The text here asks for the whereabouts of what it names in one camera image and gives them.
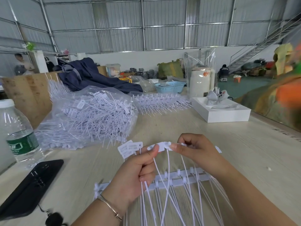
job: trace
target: metal staircase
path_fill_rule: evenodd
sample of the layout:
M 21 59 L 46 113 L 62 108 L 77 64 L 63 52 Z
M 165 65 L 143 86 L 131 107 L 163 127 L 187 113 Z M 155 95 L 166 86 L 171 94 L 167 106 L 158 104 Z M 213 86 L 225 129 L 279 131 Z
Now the metal staircase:
M 294 18 L 290 19 L 286 24 L 285 21 L 282 20 L 278 24 L 274 26 L 276 29 L 269 33 L 265 40 L 261 43 L 256 43 L 259 38 L 261 38 L 264 34 L 260 35 L 256 38 L 253 42 L 246 45 L 234 55 L 231 56 L 229 70 L 230 72 L 236 71 L 239 69 L 244 63 L 246 63 L 250 58 L 257 55 L 259 52 L 267 48 L 268 46 L 276 43 L 277 41 L 281 40 L 289 33 L 294 31 L 300 24 L 301 24 L 301 13 L 296 15 Z

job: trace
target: person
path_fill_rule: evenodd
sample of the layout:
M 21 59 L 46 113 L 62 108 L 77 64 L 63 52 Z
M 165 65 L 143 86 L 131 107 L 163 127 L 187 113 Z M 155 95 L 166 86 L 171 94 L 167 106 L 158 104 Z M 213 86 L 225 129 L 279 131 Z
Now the person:
M 223 158 L 204 135 L 185 133 L 179 137 L 178 143 L 194 146 L 195 149 L 172 143 L 170 148 L 192 159 L 218 180 L 242 225 L 296 225 Z M 130 156 L 103 191 L 102 196 L 119 216 L 124 216 L 130 204 L 141 195 L 140 182 L 143 182 L 143 190 L 145 190 L 144 181 L 149 186 L 155 178 L 156 167 L 153 158 L 158 151 L 158 145 L 155 145 L 151 151 L 143 147 L 141 155 Z M 117 226 L 119 224 L 120 220 L 115 217 L 109 206 L 96 199 L 71 226 Z
M 229 68 L 226 64 L 223 65 L 223 67 L 219 70 L 219 79 L 221 78 L 227 78 L 229 76 Z
M 48 57 L 44 57 L 44 59 L 45 59 L 48 71 L 49 72 L 54 71 L 53 68 L 55 65 L 53 64 L 53 62 L 51 62 Z
M 26 69 L 26 72 L 24 74 L 33 74 L 33 71 L 35 69 L 34 66 L 31 63 L 26 62 L 20 53 L 16 53 L 15 58 L 18 61 L 17 65 L 24 66 L 24 68 Z

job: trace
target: wooden table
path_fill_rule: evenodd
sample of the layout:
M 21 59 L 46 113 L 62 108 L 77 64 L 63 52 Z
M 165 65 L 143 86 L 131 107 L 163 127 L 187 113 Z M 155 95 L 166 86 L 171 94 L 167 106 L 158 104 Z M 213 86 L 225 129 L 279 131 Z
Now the wooden table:
M 205 134 L 222 150 L 222 155 L 227 160 L 292 220 L 301 225 L 301 142 L 273 129 L 275 127 L 252 116 L 249 122 L 208 124 L 191 108 L 157 114 L 154 117 L 139 115 L 129 139 L 150 145 L 160 141 L 175 142 L 181 133 Z M 174 152 L 170 155 L 171 171 L 183 169 L 179 155 Z M 60 212 L 64 221 L 68 223 L 72 223 L 92 202 L 94 183 L 111 180 L 123 163 L 117 146 L 110 146 L 108 149 L 96 145 L 77 151 L 56 150 L 47 157 L 47 160 L 54 159 L 64 159 L 65 163 L 41 200 L 41 206 Z M 162 173 L 167 170 L 166 154 L 160 154 L 157 162 Z M 188 159 L 185 159 L 185 163 L 187 167 L 192 165 Z M 16 164 L 0 176 L 1 203 L 28 172 L 20 170 Z M 193 186 L 192 189 L 195 194 L 197 186 Z M 185 221 L 188 222 L 187 225 L 192 225 L 187 195 L 182 187 L 176 192 Z M 165 199 L 165 193 L 166 191 L 161 191 L 161 198 Z M 221 209 L 225 225 L 236 225 L 233 223 L 235 219 L 229 214 L 228 206 L 222 205 Z M 148 225 L 152 225 L 150 209 L 147 211 Z M 168 225 L 181 225 L 175 215 L 169 203 L 166 214 Z M 205 225 L 217 225 L 209 209 L 204 208 L 204 215 Z M 46 218 L 46 214 L 36 209 L 27 217 L 1 221 L 0 226 L 42 226 Z M 129 225 L 140 225 L 139 201 L 129 210 Z

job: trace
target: smartphone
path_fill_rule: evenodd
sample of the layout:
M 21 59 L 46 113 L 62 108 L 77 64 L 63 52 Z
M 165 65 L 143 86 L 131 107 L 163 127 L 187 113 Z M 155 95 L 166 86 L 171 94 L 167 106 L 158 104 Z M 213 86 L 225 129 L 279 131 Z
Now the smartphone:
M 63 164 L 62 159 L 38 163 L 0 206 L 0 220 L 32 213 Z

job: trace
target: bottle cap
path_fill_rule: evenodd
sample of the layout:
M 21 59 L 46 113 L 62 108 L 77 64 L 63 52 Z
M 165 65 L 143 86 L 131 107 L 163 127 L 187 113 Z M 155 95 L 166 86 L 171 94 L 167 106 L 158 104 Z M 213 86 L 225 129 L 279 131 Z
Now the bottle cap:
M 12 99 L 0 100 L 0 108 L 8 108 L 14 106 L 15 103 Z

